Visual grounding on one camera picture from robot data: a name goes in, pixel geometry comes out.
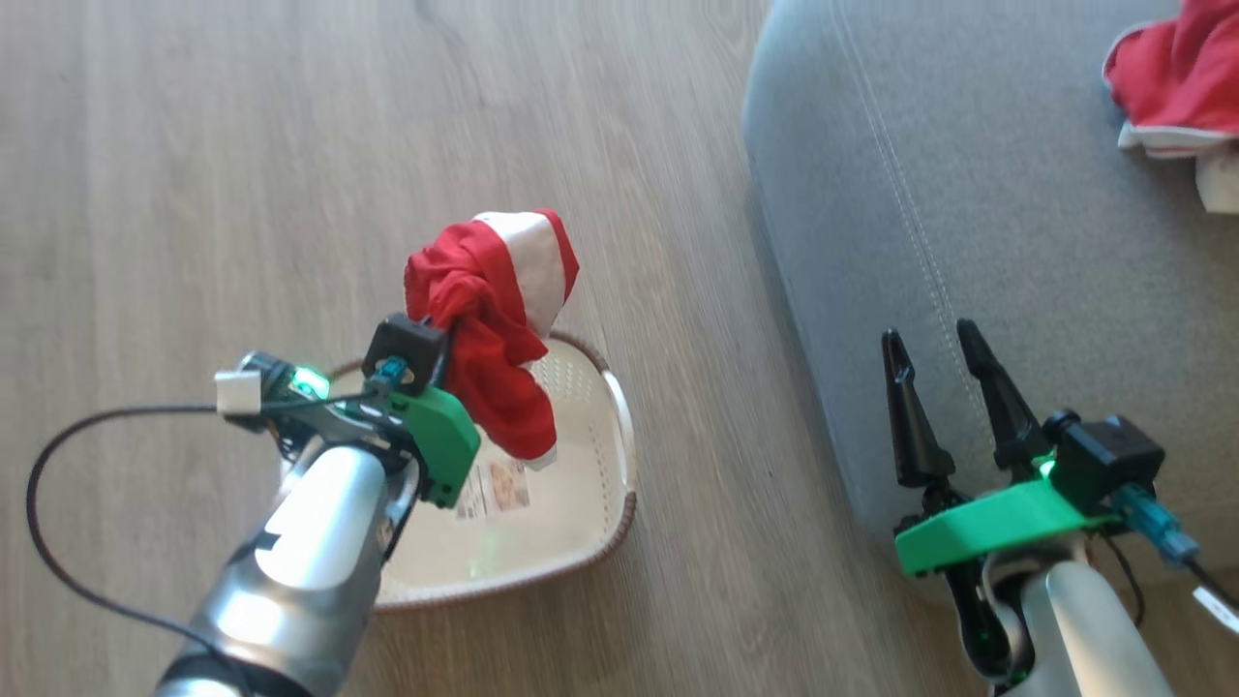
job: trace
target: blue connector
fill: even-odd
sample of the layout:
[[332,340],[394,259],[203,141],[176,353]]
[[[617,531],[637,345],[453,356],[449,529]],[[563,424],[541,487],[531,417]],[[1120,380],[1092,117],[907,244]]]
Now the blue connector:
[[1124,485],[1114,493],[1110,505],[1127,527],[1154,543],[1162,560],[1172,568],[1182,568],[1184,562],[1201,552],[1201,546],[1194,540],[1180,532],[1175,514],[1167,511],[1144,488]]

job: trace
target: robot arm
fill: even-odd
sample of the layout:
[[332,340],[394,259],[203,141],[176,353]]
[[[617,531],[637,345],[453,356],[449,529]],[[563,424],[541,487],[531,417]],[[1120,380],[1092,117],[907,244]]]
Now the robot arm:
[[228,421],[270,431],[296,465],[191,621],[216,651],[187,644],[156,697],[232,697],[238,670],[255,697],[339,691],[414,504],[453,508],[477,454],[468,415],[435,387],[446,345],[436,329],[388,317],[362,368],[364,397],[333,405],[316,405],[330,384],[309,369],[265,354],[242,360],[239,371],[261,379],[263,404],[306,409]]
[[[388,474],[361,448],[327,449],[224,566],[191,624],[240,664],[255,695],[339,691],[399,522],[392,511],[411,504],[418,473]],[[155,695],[233,696],[230,670],[188,644]]]
[[[976,324],[960,319],[958,328],[969,373],[981,384],[995,464],[1011,474],[1011,485],[975,500],[952,488],[954,462],[933,436],[903,342],[887,332],[896,475],[901,487],[923,491],[922,511],[895,530],[904,573],[947,581],[965,654],[994,695],[1170,696],[1126,610],[1084,553],[1087,532],[1119,535],[1129,521],[1146,532],[1116,510],[1126,511],[1121,501],[1129,499],[1160,509],[1154,478],[1165,452],[1121,417],[1084,425],[1059,412],[1038,426]],[[1172,516],[1158,522],[1160,548],[1194,553],[1183,536],[1175,539]]]

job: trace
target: label sticker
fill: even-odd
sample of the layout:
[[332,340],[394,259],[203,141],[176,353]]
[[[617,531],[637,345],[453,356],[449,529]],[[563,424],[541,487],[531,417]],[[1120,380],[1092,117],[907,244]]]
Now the label sticker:
[[529,508],[529,483],[524,463],[502,452],[478,457],[465,480],[456,520],[488,519],[507,511]]

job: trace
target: wooden floor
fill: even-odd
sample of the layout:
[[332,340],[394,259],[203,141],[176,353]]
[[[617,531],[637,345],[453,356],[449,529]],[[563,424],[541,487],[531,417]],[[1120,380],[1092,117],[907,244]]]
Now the wooden floor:
[[[142,695],[177,644],[38,565],[20,494],[46,438],[209,400],[254,347],[349,359],[440,227],[535,206],[582,260],[563,326],[632,400],[636,526],[592,571],[377,619],[346,692],[981,695],[952,617],[854,525],[764,265],[738,132],[763,10],[0,0],[0,695]],[[217,420],[109,427],[52,464],[50,537],[185,618],[273,468]],[[1181,693],[1239,682],[1183,589],[1152,603]]]

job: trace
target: white label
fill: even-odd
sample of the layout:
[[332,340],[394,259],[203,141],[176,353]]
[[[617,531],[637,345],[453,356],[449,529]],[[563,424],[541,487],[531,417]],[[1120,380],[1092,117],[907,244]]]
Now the white label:
[[1209,593],[1208,588],[1202,586],[1201,588],[1197,588],[1192,595],[1196,597],[1197,603],[1203,605],[1209,614],[1222,623],[1222,626],[1239,634],[1239,617],[1237,617],[1234,612],[1225,605],[1225,603],[1218,600],[1217,595]]
[[456,520],[488,519],[529,508],[529,483],[524,463],[513,461],[498,448],[479,453],[465,480]]

